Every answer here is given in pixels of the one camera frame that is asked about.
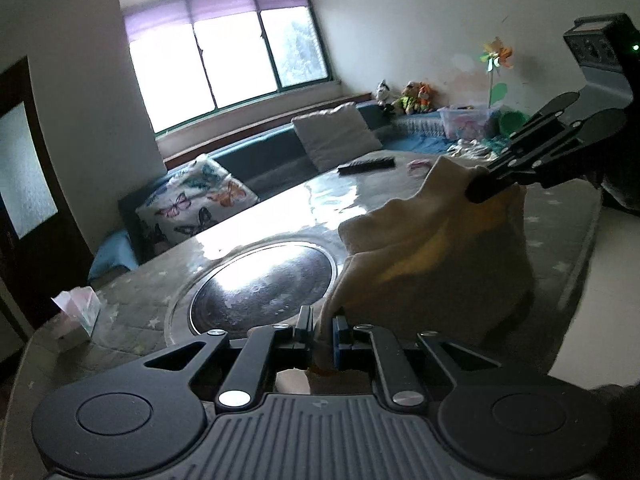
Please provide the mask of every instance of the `brown wooden door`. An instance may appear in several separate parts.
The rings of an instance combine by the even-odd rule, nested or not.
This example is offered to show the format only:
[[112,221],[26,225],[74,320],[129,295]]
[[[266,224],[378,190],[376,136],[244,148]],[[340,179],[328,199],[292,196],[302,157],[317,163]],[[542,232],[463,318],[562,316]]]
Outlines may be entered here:
[[85,285],[87,248],[53,170],[23,59],[0,74],[0,277],[34,328]]

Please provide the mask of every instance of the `frosted glass door panel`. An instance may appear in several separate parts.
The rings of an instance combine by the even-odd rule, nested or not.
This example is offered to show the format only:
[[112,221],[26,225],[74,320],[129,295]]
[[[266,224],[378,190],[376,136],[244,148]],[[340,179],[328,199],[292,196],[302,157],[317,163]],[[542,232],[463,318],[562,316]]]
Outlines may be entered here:
[[0,118],[0,196],[18,238],[58,212],[31,139],[24,103]]

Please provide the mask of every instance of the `beige cloth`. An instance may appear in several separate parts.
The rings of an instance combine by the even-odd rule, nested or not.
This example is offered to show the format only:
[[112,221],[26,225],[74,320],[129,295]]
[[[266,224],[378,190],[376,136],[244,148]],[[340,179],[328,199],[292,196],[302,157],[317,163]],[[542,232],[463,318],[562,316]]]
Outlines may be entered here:
[[331,368],[332,317],[371,323],[413,340],[437,330],[479,344],[534,285],[524,237],[526,189],[483,204],[464,195],[485,168],[441,157],[407,200],[349,219],[338,233],[350,256],[316,324],[316,365]]

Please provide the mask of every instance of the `white star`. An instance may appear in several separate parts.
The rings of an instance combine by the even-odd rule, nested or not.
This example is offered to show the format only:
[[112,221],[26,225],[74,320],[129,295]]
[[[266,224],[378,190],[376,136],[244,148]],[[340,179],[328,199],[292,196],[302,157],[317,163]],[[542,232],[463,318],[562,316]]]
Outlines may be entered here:
[[566,264],[564,262],[558,262],[557,264],[555,264],[554,269],[564,274],[569,270],[569,264]]

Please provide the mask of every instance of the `pillow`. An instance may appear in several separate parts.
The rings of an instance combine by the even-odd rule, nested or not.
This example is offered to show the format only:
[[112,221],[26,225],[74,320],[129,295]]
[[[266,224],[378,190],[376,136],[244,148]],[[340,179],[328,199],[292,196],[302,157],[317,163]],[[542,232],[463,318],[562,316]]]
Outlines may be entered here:
[[200,155],[136,209],[154,254],[258,202],[253,191],[212,158]]
[[382,149],[355,103],[298,116],[291,122],[306,154],[321,173]]

